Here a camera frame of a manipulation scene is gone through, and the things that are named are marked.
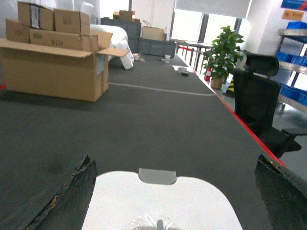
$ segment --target white wall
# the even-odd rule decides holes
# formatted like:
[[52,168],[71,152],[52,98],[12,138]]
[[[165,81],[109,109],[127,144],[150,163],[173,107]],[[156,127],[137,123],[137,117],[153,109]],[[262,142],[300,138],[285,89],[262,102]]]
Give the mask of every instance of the white wall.
[[245,49],[252,53],[257,53],[262,34],[265,30],[270,12],[271,1],[253,0],[246,20],[243,20],[243,26],[239,33],[244,36]]
[[152,27],[165,29],[169,38],[175,0],[133,0],[132,10],[141,19],[142,26],[148,21]]
[[[282,19],[285,8],[281,8],[283,0],[253,0],[244,26],[239,33],[248,34],[245,37],[245,49],[249,52],[275,55],[281,37],[278,29],[285,29],[290,20]],[[302,20],[307,22],[307,13]],[[285,39],[282,51],[298,54],[302,45],[298,42]]]

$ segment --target white paper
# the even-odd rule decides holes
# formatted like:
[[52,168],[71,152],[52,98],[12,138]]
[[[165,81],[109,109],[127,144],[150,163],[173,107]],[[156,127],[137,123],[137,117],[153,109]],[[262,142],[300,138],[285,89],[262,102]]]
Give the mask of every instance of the white paper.
[[187,72],[193,72],[193,68],[192,67],[189,67],[189,66],[173,66],[174,70],[175,71],[178,71],[178,69],[182,67],[182,68],[186,68],[187,69]]
[[31,26],[38,28],[40,26],[40,9],[35,5],[30,5]]
[[96,56],[96,75],[99,75],[104,71],[104,55],[100,54]]

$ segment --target metal shelf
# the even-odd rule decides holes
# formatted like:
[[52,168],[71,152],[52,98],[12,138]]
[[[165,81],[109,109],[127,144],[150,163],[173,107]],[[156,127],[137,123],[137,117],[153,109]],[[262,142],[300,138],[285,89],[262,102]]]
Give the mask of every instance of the metal shelf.
[[279,29],[278,34],[298,42],[307,43],[307,29]]
[[294,101],[290,98],[287,98],[287,97],[280,94],[279,97],[278,97],[278,101],[280,101],[282,103],[286,103],[286,104],[292,106],[293,108],[307,114],[307,106],[304,106],[303,104],[300,104],[300,103],[298,103],[298,102],[296,102],[296,101]]
[[289,69],[298,73],[307,74],[307,67],[295,65],[289,62],[279,61],[279,67]]

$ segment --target plant pot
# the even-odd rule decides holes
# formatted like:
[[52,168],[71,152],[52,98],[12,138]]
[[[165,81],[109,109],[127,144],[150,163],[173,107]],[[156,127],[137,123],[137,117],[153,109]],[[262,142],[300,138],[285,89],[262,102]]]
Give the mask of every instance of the plant pot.
[[212,79],[210,82],[210,86],[213,89],[220,90],[223,85],[224,78]]

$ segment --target window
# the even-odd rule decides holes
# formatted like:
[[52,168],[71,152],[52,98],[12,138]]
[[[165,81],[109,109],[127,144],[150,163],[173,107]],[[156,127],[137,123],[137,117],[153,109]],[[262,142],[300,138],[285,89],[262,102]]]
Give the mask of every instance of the window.
[[198,41],[201,29],[202,13],[175,10],[172,38],[178,40]]
[[230,26],[234,29],[236,24],[235,17],[209,14],[208,25],[204,42],[211,44],[214,39],[221,33],[221,27]]

